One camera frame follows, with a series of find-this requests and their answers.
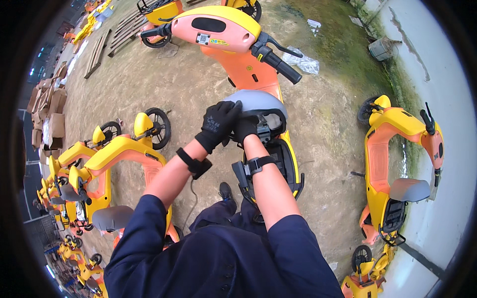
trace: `navy pants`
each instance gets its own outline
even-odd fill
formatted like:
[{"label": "navy pants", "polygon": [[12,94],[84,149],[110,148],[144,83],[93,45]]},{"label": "navy pants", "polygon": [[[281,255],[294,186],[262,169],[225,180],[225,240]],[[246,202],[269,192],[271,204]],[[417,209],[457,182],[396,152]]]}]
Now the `navy pants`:
[{"label": "navy pants", "polygon": [[234,226],[262,237],[267,236],[267,229],[265,224],[258,224],[253,222],[253,217],[258,214],[256,209],[247,200],[242,200],[241,211],[235,213],[237,210],[237,203],[234,200],[220,201],[214,205],[205,208],[196,217],[194,222],[190,225],[190,232],[208,225],[224,225]]}]

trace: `kickstand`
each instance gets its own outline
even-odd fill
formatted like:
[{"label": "kickstand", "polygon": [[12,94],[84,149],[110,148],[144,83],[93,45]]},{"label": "kickstand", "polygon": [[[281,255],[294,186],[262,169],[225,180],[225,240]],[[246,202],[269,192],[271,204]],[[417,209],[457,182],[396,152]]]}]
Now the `kickstand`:
[{"label": "kickstand", "polygon": [[364,174],[358,173],[358,172],[351,172],[351,175],[359,176],[359,177],[365,177]]}]

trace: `person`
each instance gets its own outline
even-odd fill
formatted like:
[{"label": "person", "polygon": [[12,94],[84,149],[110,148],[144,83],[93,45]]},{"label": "person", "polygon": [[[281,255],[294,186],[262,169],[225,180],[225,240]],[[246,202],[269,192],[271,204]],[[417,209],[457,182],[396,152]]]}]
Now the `person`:
[{"label": "person", "polygon": [[200,172],[184,152],[206,164],[233,130],[249,160],[269,155],[256,121],[239,117],[241,107],[240,101],[208,107],[201,132],[148,185],[104,271],[110,297],[343,297],[274,163],[252,177],[264,225],[252,223],[255,210],[245,200],[235,214],[232,191],[221,183],[223,200],[203,210],[191,233],[163,250],[166,210]]}]

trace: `black glove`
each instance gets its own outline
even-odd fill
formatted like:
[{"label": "black glove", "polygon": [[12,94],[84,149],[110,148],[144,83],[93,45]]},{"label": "black glove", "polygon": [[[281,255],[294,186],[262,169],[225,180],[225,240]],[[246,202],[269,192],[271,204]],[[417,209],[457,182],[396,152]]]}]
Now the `black glove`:
[{"label": "black glove", "polygon": [[218,102],[207,108],[202,131],[196,140],[209,154],[232,132],[232,128],[242,111],[242,102]]},{"label": "black glove", "polygon": [[242,144],[246,136],[250,134],[259,135],[257,133],[257,124],[259,119],[255,116],[239,119],[234,126],[234,141]]}]

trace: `navy shirt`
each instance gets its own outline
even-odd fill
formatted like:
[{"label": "navy shirt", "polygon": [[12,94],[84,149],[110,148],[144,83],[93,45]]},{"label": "navy shirt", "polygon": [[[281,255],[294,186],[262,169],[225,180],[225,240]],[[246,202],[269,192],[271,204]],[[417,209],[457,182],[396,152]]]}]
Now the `navy shirt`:
[{"label": "navy shirt", "polygon": [[299,215],[268,238],[210,225],[163,251],[165,232],[164,205],[143,196],[104,271],[109,297],[343,297]]}]

